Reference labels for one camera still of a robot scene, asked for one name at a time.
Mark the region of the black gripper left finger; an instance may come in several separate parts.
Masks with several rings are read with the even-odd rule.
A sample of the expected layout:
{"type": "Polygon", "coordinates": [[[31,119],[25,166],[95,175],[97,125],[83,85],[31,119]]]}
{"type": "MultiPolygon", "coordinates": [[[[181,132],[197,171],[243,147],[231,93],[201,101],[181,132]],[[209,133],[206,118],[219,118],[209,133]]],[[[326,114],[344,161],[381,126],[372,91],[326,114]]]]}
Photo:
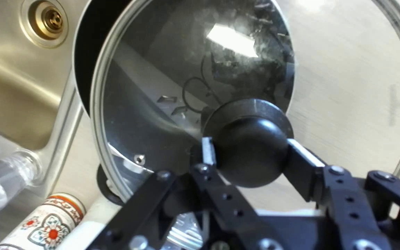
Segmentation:
{"type": "Polygon", "coordinates": [[[211,164],[155,171],[87,250],[275,250],[275,233],[211,164]]]}

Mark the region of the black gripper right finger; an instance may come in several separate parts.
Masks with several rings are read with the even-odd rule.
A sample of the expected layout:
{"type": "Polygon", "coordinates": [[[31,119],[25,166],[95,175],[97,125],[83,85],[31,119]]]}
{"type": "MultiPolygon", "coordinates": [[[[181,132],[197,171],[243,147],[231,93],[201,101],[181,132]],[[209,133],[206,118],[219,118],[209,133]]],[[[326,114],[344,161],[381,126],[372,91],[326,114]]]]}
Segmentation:
{"type": "Polygon", "coordinates": [[[273,219],[284,250],[400,250],[400,179],[373,169],[363,178],[327,165],[294,139],[273,144],[294,190],[315,204],[313,215],[273,219]]]}

